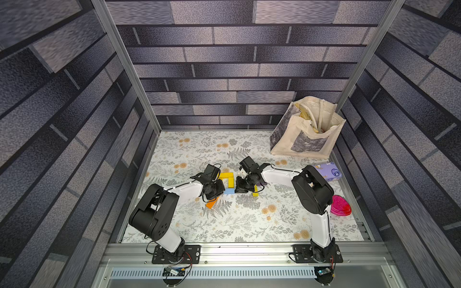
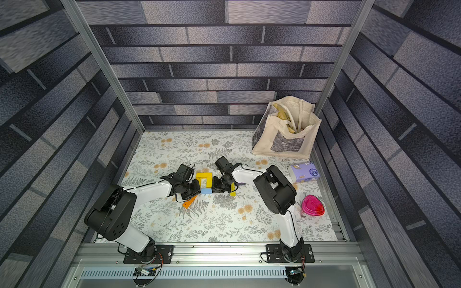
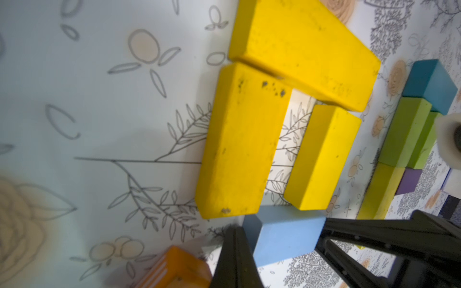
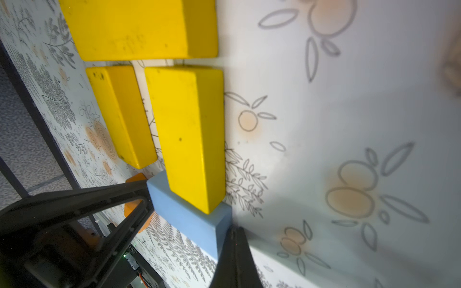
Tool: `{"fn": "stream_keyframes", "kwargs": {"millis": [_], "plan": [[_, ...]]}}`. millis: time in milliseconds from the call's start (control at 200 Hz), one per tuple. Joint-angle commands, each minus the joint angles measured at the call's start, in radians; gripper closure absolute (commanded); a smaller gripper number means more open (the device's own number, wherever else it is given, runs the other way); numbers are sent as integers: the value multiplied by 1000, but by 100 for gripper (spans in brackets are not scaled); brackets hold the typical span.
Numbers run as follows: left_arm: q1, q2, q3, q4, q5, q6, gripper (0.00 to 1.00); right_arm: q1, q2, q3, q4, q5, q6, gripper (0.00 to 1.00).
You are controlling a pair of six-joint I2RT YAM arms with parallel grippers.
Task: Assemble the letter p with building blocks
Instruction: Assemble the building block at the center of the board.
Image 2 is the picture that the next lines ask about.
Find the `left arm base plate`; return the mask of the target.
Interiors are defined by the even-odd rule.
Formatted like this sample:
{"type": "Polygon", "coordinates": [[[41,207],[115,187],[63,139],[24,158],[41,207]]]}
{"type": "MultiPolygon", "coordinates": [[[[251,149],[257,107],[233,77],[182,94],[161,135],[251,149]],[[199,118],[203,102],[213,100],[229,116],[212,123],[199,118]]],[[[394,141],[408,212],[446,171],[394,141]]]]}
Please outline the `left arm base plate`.
{"type": "Polygon", "coordinates": [[[147,246],[142,252],[135,252],[128,248],[123,264],[136,264],[136,265],[159,265],[170,264],[173,256],[175,246],[173,245],[150,245],[147,246]]]}

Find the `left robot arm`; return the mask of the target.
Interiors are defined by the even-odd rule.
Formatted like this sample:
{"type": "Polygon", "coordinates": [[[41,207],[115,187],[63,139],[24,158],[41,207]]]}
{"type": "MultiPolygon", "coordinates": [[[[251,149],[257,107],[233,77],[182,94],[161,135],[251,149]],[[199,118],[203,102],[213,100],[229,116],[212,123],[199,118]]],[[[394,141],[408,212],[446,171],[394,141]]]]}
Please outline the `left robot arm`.
{"type": "Polygon", "coordinates": [[[182,164],[176,172],[162,176],[158,182],[133,188],[112,184],[96,200],[84,223],[106,240],[143,253],[154,241],[130,224],[133,211],[156,199],[180,196],[187,202],[200,193],[200,184],[193,176],[194,165],[182,164]]]}

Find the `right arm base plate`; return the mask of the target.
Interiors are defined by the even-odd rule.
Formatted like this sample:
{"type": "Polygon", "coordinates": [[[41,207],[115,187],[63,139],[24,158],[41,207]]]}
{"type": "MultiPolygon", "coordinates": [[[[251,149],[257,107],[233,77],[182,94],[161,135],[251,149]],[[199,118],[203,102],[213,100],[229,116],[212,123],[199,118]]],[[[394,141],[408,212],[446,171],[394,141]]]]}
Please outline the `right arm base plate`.
{"type": "Polygon", "coordinates": [[[269,264],[311,264],[315,262],[312,247],[309,244],[286,248],[282,244],[267,244],[266,261],[269,264]]]}

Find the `long yellow block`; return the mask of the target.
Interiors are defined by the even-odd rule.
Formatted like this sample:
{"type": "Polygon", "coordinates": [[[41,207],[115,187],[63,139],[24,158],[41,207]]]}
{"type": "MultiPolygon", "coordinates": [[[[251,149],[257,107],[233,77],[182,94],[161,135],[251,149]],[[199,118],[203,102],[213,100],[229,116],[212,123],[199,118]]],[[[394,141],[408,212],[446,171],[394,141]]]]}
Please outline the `long yellow block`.
{"type": "Polygon", "coordinates": [[[199,179],[199,178],[212,178],[213,175],[212,173],[197,173],[196,174],[196,178],[199,179]]]}
{"type": "Polygon", "coordinates": [[[238,187],[235,185],[235,183],[232,183],[230,188],[231,188],[231,191],[230,191],[229,195],[231,197],[235,197],[236,196],[236,190],[237,190],[238,187]]]}

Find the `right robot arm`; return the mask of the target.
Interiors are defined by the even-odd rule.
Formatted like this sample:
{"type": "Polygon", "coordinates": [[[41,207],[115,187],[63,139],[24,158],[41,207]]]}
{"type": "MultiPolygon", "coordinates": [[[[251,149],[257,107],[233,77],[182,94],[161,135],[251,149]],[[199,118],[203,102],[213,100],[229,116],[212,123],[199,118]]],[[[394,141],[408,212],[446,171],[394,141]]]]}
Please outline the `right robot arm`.
{"type": "Polygon", "coordinates": [[[212,178],[212,192],[232,193],[240,184],[253,184],[266,207],[276,215],[284,259],[292,263],[305,260],[304,240],[297,233],[294,217],[297,192],[280,169],[274,165],[265,170],[246,168],[241,163],[231,164],[224,156],[215,165],[221,177],[212,178]]]}

